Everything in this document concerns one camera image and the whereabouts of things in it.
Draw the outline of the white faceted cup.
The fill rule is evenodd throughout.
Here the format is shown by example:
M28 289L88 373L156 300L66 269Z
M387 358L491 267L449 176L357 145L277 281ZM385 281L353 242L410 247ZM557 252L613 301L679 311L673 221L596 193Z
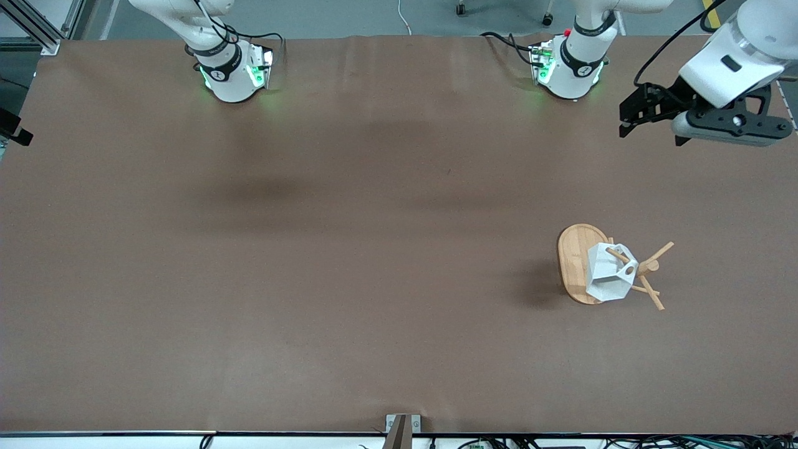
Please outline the white faceted cup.
M588 251L587 294L602 303L625 298L638 267L639 262L625 245L594 245Z

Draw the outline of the wooden cup rack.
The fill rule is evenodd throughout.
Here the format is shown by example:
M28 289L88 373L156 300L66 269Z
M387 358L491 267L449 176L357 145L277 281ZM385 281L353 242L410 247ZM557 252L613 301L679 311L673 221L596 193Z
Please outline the wooden cup rack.
M573 224L562 230L558 237L557 256L562 284L567 295L579 304L599 305L621 301L621 299L617 299L616 301L602 303L586 292L588 251L598 243L621 244L607 236L596 226L587 223ZM659 259L674 246L674 242L667 242L649 258L638 259L634 255L639 262L639 267L630 292L647 294L659 311L666 309L660 298L661 293L653 288L647 276L658 270L660 267Z

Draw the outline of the brown table cover mat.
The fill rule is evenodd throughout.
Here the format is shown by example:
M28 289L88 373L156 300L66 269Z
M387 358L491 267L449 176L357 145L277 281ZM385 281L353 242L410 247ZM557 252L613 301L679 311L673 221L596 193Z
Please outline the brown table cover mat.
M288 43L225 104L182 43L66 42L0 163L0 431L798 431L798 137L618 136L661 44L553 99L475 37ZM642 292L567 295L596 226Z

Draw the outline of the aluminium frame extrusion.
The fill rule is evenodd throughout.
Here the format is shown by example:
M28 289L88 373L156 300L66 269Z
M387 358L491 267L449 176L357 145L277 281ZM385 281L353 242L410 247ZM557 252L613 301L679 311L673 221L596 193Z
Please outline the aluminium frame extrusion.
M85 38L100 0L67 0L67 2L69 8L62 24L62 33L70 40Z
M28 0L0 0L0 11L42 48L42 55L57 55L60 43L67 38Z

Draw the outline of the metal table bracket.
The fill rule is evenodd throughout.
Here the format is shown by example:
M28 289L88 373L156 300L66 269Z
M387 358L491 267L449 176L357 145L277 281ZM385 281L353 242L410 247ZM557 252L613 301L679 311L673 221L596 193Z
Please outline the metal table bracket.
M382 449L413 449L413 437L421 432L421 424L420 414L388 414Z

